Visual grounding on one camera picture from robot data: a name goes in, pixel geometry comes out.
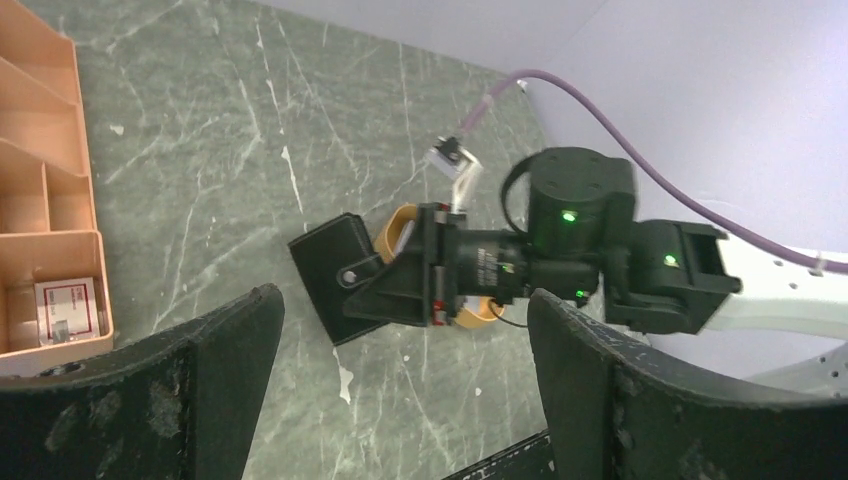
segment marble surface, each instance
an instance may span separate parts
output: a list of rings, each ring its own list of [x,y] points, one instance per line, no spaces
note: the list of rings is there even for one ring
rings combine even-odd
[[[245,479],[438,479],[545,427],[526,331],[389,326],[334,350],[286,247],[448,200],[422,155],[498,74],[246,1],[24,3],[78,43],[118,346],[283,291]],[[466,142],[487,169],[472,227],[504,225],[500,181],[543,145],[510,92]]]

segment organizer tray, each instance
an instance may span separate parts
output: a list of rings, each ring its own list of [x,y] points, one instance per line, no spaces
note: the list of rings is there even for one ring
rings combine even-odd
[[[34,284],[80,277],[102,335],[39,346]],[[0,375],[108,352],[113,332],[74,43],[0,1]]]

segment orange tray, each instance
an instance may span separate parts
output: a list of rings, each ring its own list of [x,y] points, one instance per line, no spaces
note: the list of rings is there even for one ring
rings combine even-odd
[[[33,285],[80,277],[102,335],[39,346]],[[108,352],[113,333],[74,43],[0,1],[0,375]]]

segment small box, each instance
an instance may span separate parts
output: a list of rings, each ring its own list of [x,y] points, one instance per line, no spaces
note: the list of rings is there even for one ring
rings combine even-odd
[[[42,346],[100,336],[93,278],[37,283],[35,301]]]

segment purple cable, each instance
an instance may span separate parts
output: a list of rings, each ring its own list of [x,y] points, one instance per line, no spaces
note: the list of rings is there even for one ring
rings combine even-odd
[[[649,177],[657,184],[663,188],[666,192],[668,192],[672,197],[674,197],[678,202],[687,206],[689,209],[697,213],[698,215],[706,218],[707,220],[715,223],[719,227],[727,230],[728,232],[736,235],[741,238],[745,242],[763,250],[767,253],[770,253],[778,258],[786,260],[788,262],[792,262],[798,265],[803,265],[805,267],[809,267],[811,269],[834,272],[834,273],[848,273],[848,263],[844,262],[835,262],[831,260],[823,260],[818,258],[813,258],[802,253],[798,253],[794,250],[784,247],[776,242],[773,242],[762,235],[759,235],[747,228],[739,225],[738,223],[725,218],[709,208],[701,205],[685,193],[683,193],[680,189],[675,187],[671,182],[666,180],[654,167],[645,160],[641,154],[633,147],[633,145],[624,138],[624,135],[615,128],[615,125],[606,117],[598,107],[595,106],[585,95],[580,93],[577,88],[575,88],[570,83],[565,80],[557,77],[556,75],[545,72],[542,70],[518,70],[511,73],[506,79],[492,87],[487,93],[486,96],[483,97],[483,100],[477,104],[476,107],[465,117],[465,120],[460,124],[459,131],[461,135],[467,135],[474,129],[475,126],[480,122],[480,119],[483,118],[483,115],[491,106],[492,102],[495,98],[500,96],[507,88],[516,84],[518,80],[524,78],[537,78],[539,80],[544,80],[552,85],[555,85],[566,93],[571,95],[575,100],[577,100],[583,107],[592,114],[595,119],[600,122],[601,125],[609,132],[610,135],[621,145],[621,148],[627,152],[628,155],[636,162],[639,167],[648,174]]]

